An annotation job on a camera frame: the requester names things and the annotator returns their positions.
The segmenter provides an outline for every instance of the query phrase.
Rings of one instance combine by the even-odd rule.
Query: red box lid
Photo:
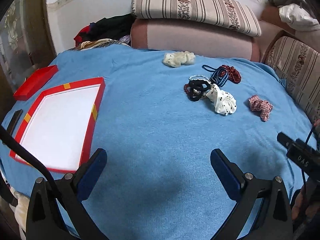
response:
[[[58,72],[57,65],[44,67],[36,70],[28,79],[17,89],[13,97],[19,101],[27,101],[40,88],[42,88],[55,73]]]

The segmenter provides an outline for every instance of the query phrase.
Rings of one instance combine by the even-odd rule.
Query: yellow tab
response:
[[[69,88],[71,88],[71,87],[70,87],[70,83],[64,84],[63,87],[64,87],[64,89],[69,89]]]
[[[95,104],[93,104],[91,113],[92,113],[92,115],[93,115],[94,121],[96,121],[96,120],[97,120],[97,116],[98,116],[98,112],[97,112],[97,108],[96,108],[96,105],[95,105]]]
[[[26,116],[24,117],[24,120],[25,120],[26,122],[29,122],[30,119],[31,119],[31,116],[30,116],[30,114],[27,113]]]

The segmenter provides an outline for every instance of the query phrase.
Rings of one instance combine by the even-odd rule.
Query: dark red scrunchie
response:
[[[229,75],[229,80],[235,84],[239,84],[241,81],[241,76],[239,71],[237,71],[233,66],[229,67],[228,65],[222,65],[221,67],[224,67]]]

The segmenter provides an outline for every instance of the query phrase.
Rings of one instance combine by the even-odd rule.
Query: striped cushion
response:
[[[313,122],[320,115],[320,55],[306,44],[281,37],[271,48],[266,64],[281,79],[286,90]]]
[[[139,19],[174,18],[209,23],[255,37],[261,35],[254,13],[235,0],[132,0]]]

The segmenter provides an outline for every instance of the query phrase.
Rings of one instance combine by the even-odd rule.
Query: bed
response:
[[[305,139],[311,123],[271,67],[240,58],[196,56],[194,65],[170,68],[162,63],[166,52],[115,44],[60,53],[52,62],[59,71],[29,100],[18,101],[3,121],[7,127],[14,111],[26,113],[42,90],[104,78],[91,154],[105,149],[108,163],[83,205],[109,239],[210,239],[235,204],[210,165],[215,148],[257,178],[281,176],[289,199],[302,185],[301,170],[286,158],[276,137],[283,131]],[[223,87],[237,101],[234,114],[215,113],[208,99],[187,98],[183,86],[188,77],[208,75],[203,64],[234,66],[241,73],[239,84],[227,81]],[[254,94],[273,105],[267,122],[249,110],[248,98]],[[309,145],[316,147],[315,138]],[[30,196],[41,174],[10,158],[2,144],[0,158],[9,183]],[[52,174],[55,179],[63,176]],[[257,201],[240,236],[248,233],[258,207]]]

